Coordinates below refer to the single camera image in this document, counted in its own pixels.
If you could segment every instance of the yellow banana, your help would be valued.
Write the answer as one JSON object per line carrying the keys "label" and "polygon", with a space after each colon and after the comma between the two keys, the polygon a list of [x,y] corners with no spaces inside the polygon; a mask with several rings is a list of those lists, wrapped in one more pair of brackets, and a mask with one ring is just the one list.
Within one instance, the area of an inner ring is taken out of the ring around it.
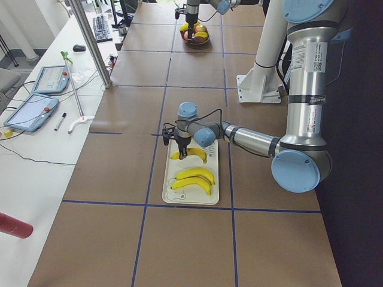
{"label": "yellow banana", "polygon": [[[206,156],[206,152],[202,148],[187,148],[186,151],[187,151],[188,156],[189,155],[197,155],[201,158],[203,163],[206,164],[207,156]],[[170,158],[172,160],[179,160],[180,159],[180,152],[176,151],[175,153],[173,153],[170,156]]]}
{"label": "yellow banana", "polygon": [[202,37],[202,38],[207,38],[208,34],[206,32],[197,32],[195,33],[195,37]]}
{"label": "yellow banana", "polygon": [[175,177],[175,179],[179,181],[181,179],[191,178],[194,176],[206,178],[207,180],[210,181],[211,185],[215,185],[213,173],[204,167],[195,167],[192,169],[187,169],[182,172],[179,172],[177,176]]}
{"label": "yellow banana", "polygon": [[173,190],[177,190],[179,188],[182,188],[182,187],[185,187],[185,186],[191,185],[191,184],[199,185],[200,187],[202,187],[206,191],[206,194],[208,196],[211,195],[210,182],[208,182],[207,180],[205,180],[203,178],[198,178],[197,176],[194,176],[192,178],[180,179],[179,181],[174,182],[172,184],[171,188]]}
{"label": "yellow banana", "polygon": [[[197,21],[197,23],[194,24],[194,27],[196,27],[197,25],[200,25],[199,21]],[[184,31],[186,31],[188,27],[189,27],[189,24],[188,24],[188,23],[183,24],[183,25],[180,27],[180,32],[184,32]]]}

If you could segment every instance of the table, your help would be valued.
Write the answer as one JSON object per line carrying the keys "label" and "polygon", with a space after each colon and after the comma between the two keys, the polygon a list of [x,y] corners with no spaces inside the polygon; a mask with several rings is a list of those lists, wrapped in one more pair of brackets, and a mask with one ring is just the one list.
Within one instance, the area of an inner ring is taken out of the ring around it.
{"label": "table", "polygon": [[[73,60],[72,73],[76,85],[85,83],[92,75],[97,75],[95,64],[88,51],[75,53],[75,44],[85,44],[80,28],[71,17],[52,45],[41,58],[26,82],[35,80],[42,66],[64,65],[60,51],[68,51]],[[107,59],[110,54],[117,54],[114,43],[99,44],[101,55]],[[26,85],[30,90],[32,84]],[[81,104],[86,115],[94,115],[101,101],[104,89],[102,81],[96,77],[88,85],[78,90]],[[21,88],[9,106],[17,107],[28,96]],[[67,117],[58,131],[54,126],[61,115]],[[3,123],[12,113],[7,110],[0,116]],[[60,163],[76,163],[83,143],[88,134],[90,123],[77,126],[71,135],[67,134],[69,125],[79,117],[74,96],[61,102],[57,111],[35,133],[24,133],[14,139],[0,141],[0,144],[17,151],[24,157],[35,160],[48,160]],[[4,134],[5,127],[0,128]],[[28,222],[34,226],[34,232],[27,239],[19,239],[0,233],[0,286],[26,286],[38,261],[48,232],[56,216],[62,196],[74,170],[74,166],[35,163],[23,160],[19,156],[0,147],[0,211]]]}

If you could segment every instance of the red object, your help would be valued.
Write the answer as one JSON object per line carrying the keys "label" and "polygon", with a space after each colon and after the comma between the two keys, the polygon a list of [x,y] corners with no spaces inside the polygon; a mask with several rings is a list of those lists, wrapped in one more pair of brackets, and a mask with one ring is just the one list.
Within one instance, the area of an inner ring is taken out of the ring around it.
{"label": "red object", "polygon": [[19,238],[27,238],[32,234],[34,227],[28,223],[10,217],[0,212],[0,231]]}

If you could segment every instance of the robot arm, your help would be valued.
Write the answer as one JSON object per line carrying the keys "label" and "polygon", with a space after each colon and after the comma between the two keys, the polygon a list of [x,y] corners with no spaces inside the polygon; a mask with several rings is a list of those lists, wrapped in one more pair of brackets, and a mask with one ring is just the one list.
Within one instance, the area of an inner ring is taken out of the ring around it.
{"label": "robot arm", "polygon": [[[210,0],[208,3],[217,10],[221,15],[225,14],[230,8],[235,8],[239,5],[241,0]],[[178,19],[180,14],[186,17],[186,23],[189,24],[187,29],[187,37],[190,40],[194,31],[194,24],[198,21],[200,0],[187,0],[186,4],[178,7],[175,10],[175,18]]]}
{"label": "robot arm", "polygon": [[247,151],[272,158],[273,177],[286,190],[306,192],[325,179],[332,165],[326,142],[321,137],[327,44],[336,38],[348,4],[347,0],[321,1],[320,5],[314,0],[282,2],[281,17],[288,22],[287,39],[293,45],[285,136],[278,139],[227,122],[204,123],[197,116],[196,106],[186,102],[178,110],[177,128],[171,133],[166,129],[163,132],[165,137],[176,140],[180,158],[187,156],[186,147],[192,137],[202,147],[215,139],[225,139]]}

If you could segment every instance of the label sticker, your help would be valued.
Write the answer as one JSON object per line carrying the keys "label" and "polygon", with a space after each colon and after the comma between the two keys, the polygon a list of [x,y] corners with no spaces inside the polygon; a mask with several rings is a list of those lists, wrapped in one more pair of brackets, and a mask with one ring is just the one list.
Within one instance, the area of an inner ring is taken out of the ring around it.
{"label": "label sticker", "polygon": [[303,133],[319,133],[321,128],[322,106],[306,106],[306,120],[302,126]]}
{"label": "label sticker", "polygon": [[306,62],[306,45],[299,45],[293,48],[291,54],[291,72],[296,72],[305,67]]}
{"label": "label sticker", "polygon": [[326,42],[309,42],[306,49],[306,72],[325,73],[326,71]]}

